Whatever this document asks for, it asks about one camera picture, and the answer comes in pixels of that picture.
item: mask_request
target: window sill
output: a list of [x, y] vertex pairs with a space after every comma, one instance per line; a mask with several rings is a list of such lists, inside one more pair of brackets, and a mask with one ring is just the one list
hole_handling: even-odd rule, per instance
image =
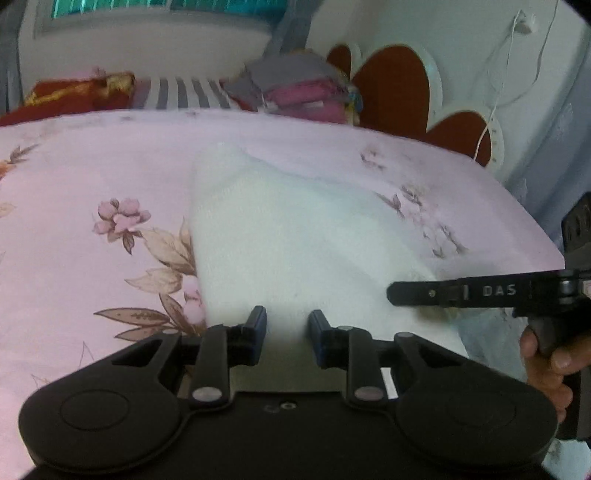
[[146, 20], [235, 27], [243, 28], [245, 30], [258, 30], [266, 33], [270, 33], [272, 30], [268, 22], [259, 18], [248, 18], [239, 15], [228, 15], [214, 12], [171, 11], [168, 5], [149, 8], [118, 8], [114, 10], [69, 15], [60, 18], [51, 17], [52, 6], [52, 0], [39, 0], [37, 4], [37, 14], [35, 16], [34, 38], [40, 38], [66, 30], [82, 30], [99, 25], [145, 22]]

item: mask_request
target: gray curtain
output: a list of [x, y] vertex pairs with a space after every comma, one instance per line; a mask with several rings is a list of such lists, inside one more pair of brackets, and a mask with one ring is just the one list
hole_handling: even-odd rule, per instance
[[265, 56], [289, 53], [304, 48], [312, 17], [324, 0], [288, 0], [287, 12], [275, 28], [265, 49]]
[[13, 0], [0, 12], [0, 114], [22, 102], [18, 33], [26, 7], [27, 0]]
[[591, 48], [554, 123], [509, 191], [562, 248], [561, 221], [591, 190]]

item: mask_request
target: teal window blind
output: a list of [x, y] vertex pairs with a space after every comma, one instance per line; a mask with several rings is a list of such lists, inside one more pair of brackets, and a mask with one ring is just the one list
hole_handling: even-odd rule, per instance
[[129, 7], [163, 7], [166, 0], [54, 0], [52, 18]]
[[259, 17], [278, 22], [285, 14], [287, 0], [172, 0], [170, 8]]
[[[167, 0], [54, 0], [51, 17], [115, 8], [165, 7], [166, 3]], [[258, 17], [278, 22], [285, 14], [287, 0], [172, 0], [170, 8]]]

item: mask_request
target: striped fabric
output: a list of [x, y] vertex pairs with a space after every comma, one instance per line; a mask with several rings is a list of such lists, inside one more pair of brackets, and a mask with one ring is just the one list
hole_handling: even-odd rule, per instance
[[178, 110], [181, 108], [240, 110], [217, 80], [150, 77], [137, 81], [132, 109]]

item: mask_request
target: pink floral bed sheet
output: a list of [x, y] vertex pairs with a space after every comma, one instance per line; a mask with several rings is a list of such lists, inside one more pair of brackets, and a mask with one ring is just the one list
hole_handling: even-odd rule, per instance
[[187, 218], [193, 162], [232, 142], [285, 171], [361, 186], [407, 220], [440, 277], [562, 268], [470, 159], [377, 132], [243, 112], [110, 112], [0, 129], [0, 478], [32, 466], [36, 389], [163, 329], [207, 327]]

